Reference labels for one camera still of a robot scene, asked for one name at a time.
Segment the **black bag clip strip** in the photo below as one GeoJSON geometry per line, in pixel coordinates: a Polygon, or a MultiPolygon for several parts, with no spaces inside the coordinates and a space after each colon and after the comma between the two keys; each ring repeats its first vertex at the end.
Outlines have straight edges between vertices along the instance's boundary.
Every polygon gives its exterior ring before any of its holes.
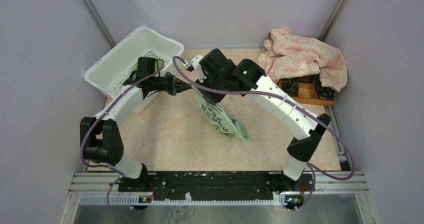
{"type": "MultiPolygon", "coordinates": [[[[200,82],[199,80],[196,80],[195,83],[197,85],[212,89],[206,81],[200,82]]],[[[196,85],[193,85],[192,88],[206,103],[212,106],[216,106],[217,103],[214,100],[214,93],[200,89],[196,85]]]]}

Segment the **white plastic litter box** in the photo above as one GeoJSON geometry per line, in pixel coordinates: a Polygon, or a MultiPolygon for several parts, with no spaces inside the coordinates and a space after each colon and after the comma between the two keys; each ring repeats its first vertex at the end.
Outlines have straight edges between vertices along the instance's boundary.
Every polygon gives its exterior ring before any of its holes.
{"type": "Polygon", "coordinates": [[[122,86],[137,68],[139,57],[159,60],[160,76],[167,72],[177,73],[172,58],[180,56],[184,46],[178,41],[165,37],[155,30],[140,26],[127,35],[112,50],[105,54],[84,74],[84,79],[105,96],[116,98],[123,91],[122,86]]]}

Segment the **green cat litter bag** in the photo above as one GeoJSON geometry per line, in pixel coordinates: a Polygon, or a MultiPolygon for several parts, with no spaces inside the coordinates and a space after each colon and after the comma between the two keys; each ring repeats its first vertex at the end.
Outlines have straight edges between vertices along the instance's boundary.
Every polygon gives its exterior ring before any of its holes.
{"type": "Polygon", "coordinates": [[[197,99],[203,115],[212,126],[221,134],[228,137],[236,137],[247,143],[250,137],[245,126],[237,119],[234,119],[223,108],[218,105],[207,103],[203,99],[197,99]]]}

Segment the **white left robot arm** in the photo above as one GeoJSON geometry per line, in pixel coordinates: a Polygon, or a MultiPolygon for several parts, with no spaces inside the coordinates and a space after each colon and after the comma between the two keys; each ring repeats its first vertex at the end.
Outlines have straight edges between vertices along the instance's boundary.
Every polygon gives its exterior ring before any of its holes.
{"type": "Polygon", "coordinates": [[[164,61],[152,57],[139,57],[136,69],[122,83],[117,97],[101,112],[80,121],[79,157],[86,167],[108,168],[122,177],[138,191],[149,187],[150,178],[144,164],[124,151],[120,126],[146,98],[158,92],[175,96],[187,91],[191,85],[170,72],[162,73],[164,61]]]}

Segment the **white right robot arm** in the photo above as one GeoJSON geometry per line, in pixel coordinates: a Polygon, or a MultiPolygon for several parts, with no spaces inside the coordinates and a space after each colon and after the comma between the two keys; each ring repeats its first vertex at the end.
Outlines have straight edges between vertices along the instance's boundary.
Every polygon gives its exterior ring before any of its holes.
{"type": "Polygon", "coordinates": [[[220,91],[242,91],[243,96],[270,112],[293,134],[287,147],[289,158],[283,169],[281,183],[287,190],[301,184],[301,174],[316,151],[331,118],[304,109],[283,92],[253,60],[243,59],[234,64],[219,49],[206,56],[195,56],[190,63],[200,76],[197,84],[220,91]]]}

